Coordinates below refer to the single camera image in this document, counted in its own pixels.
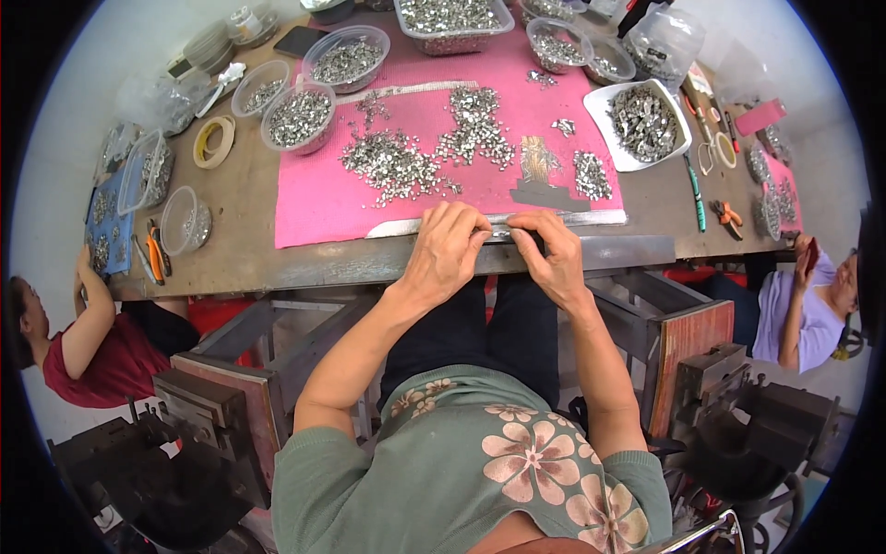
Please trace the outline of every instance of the wooden table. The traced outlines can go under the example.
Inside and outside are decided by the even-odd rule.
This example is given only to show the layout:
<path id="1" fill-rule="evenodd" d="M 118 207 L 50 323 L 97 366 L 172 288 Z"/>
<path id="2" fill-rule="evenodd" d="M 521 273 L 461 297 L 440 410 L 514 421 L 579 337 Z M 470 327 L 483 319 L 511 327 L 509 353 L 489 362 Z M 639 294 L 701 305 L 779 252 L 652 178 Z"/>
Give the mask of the wooden table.
<path id="1" fill-rule="evenodd" d="M 292 59 L 280 56 L 273 46 L 286 31 L 306 25 L 307 17 L 281 26 L 277 35 L 261 47 L 245 51 L 235 61 L 246 63 L 247 73 L 269 59 Z M 122 286 L 135 287 L 144 297 L 245 293 L 303 288 L 325 285 L 352 285 L 366 282 L 393 281 L 412 251 L 414 237 L 358 239 L 311 246 L 274 248 L 274 220 L 277 196 L 279 152 L 261 141 L 260 121 L 237 120 L 237 133 L 228 158 L 211 170 L 198 168 L 192 161 L 191 149 L 202 121 L 217 115 L 230 114 L 229 99 L 221 101 L 204 120 L 195 120 L 171 147 L 176 161 L 170 184 L 172 191 L 189 185 L 213 212 L 213 228 L 206 244 L 197 251 L 172 259 L 173 276 L 166 285 L 153 285 L 138 260 L 128 276 L 113 276 L 111 289 L 117 297 Z M 707 214 L 707 232 L 698 232 L 696 206 L 685 162 L 682 158 L 668 160 L 633 173 L 619 174 L 628 223 L 619 226 L 587 226 L 573 228 L 580 236 L 670 235 L 674 237 L 678 258 L 744 254 L 784 247 L 770 238 L 761 238 L 753 230 L 751 201 L 760 194 L 760 187 L 747 171 L 743 149 L 750 137 L 741 139 L 742 154 L 738 167 L 727 169 L 722 164 L 708 176 L 702 176 L 697 165 L 696 148 L 701 134 L 694 117 L 686 113 L 692 128 L 692 160 Z M 742 242 L 731 238 L 717 223 L 716 215 L 707 207 L 710 200 L 727 200 L 745 219 Z M 159 223 L 164 205 L 136 214 L 135 232 L 144 242 L 148 218 Z M 486 246 L 481 254 L 499 267 L 502 259 L 510 264 L 507 270 L 521 270 L 522 260 L 514 260 L 515 251 L 504 246 Z M 586 269 L 594 267 L 586 260 Z"/>

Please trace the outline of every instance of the pliers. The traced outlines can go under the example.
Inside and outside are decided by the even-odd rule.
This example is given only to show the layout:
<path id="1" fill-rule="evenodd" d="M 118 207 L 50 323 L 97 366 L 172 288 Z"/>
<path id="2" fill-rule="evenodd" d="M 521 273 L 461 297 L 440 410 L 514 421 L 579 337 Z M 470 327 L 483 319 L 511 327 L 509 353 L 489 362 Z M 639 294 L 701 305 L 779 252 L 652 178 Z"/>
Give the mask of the pliers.
<path id="1" fill-rule="evenodd" d="M 148 238 L 144 243 L 148 246 L 148 253 L 151 256 L 151 273 L 162 285 L 164 275 L 172 276 L 172 264 L 169 263 L 169 256 L 160 245 L 160 227 L 154 223 L 153 219 L 148 220 Z"/>
<path id="2" fill-rule="evenodd" d="M 738 230 L 739 227 L 742 227 L 744 225 L 744 223 L 742 222 L 742 217 L 734 212 L 731 207 L 729 207 L 728 202 L 713 200 L 711 202 L 711 209 L 719 217 L 720 225 L 726 227 L 729 231 L 729 234 L 731 234 L 735 240 L 744 240 L 742 232 Z"/>

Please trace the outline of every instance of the masking tape roll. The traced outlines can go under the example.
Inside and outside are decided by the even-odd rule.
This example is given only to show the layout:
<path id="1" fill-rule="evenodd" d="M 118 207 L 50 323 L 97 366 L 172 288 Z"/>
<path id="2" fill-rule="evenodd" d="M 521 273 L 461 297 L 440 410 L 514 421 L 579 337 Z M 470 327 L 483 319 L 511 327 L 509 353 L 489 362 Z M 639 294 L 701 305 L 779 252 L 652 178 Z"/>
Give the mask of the masking tape roll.
<path id="1" fill-rule="evenodd" d="M 726 136 L 726 133 L 717 133 L 714 135 L 714 142 L 717 145 L 717 154 L 720 161 L 727 168 L 735 169 L 738 158 L 735 156 L 735 148 L 732 146 L 732 140 Z"/>
<path id="2" fill-rule="evenodd" d="M 197 133 L 197 139 L 194 141 L 194 163 L 198 168 L 212 169 L 217 168 L 228 157 L 231 147 L 234 145 L 234 131 L 237 124 L 234 118 L 229 115 L 222 117 L 213 117 L 204 123 Z M 217 129 L 221 129 L 221 144 L 216 148 L 206 148 L 206 141 Z"/>

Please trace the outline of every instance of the hand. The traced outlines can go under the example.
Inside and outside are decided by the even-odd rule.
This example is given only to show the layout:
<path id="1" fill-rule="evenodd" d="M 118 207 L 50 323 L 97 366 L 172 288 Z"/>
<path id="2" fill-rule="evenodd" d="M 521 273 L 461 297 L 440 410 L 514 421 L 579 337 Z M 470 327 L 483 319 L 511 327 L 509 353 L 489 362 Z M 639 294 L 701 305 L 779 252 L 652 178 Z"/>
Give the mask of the hand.
<path id="1" fill-rule="evenodd" d="M 529 266 L 529 275 L 561 309 L 570 311 L 591 299 L 581 264 L 581 240 L 548 210 L 521 212 L 508 218 L 510 236 Z M 545 258 L 525 230 L 536 230 L 550 255 Z"/>
<path id="2" fill-rule="evenodd" d="M 809 248 L 806 248 L 802 254 L 797 257 L 797 265 L 794 268 L 794 292 L 798 294 L 803 294 L 806 292 L 806 289 L 809 288 L 809 284 L 812 282 L 812 275 L 815 273 L 814 269 L 810 269 L 809 273 L 806 273 L 806 268 L 809 266 L 809 258 L 812 256 Z"/>
<path id="3" fill-rule="evenodd" d="M 475 207 L 443 201 L 424 210 L 406 271 L 391 288 L 417 308 L 436 308 L 474 277 L 477 254 L 491 236 L 492 225 Z"/>
<path id="4" fill-rule="evenodd" d="M 77 255 L 76 273 L 77 277 L 81 277 L 85 270 L 92 271 L 92 252 L 89 251 L 89 245 L 83 245 L 80 254 Z"/>

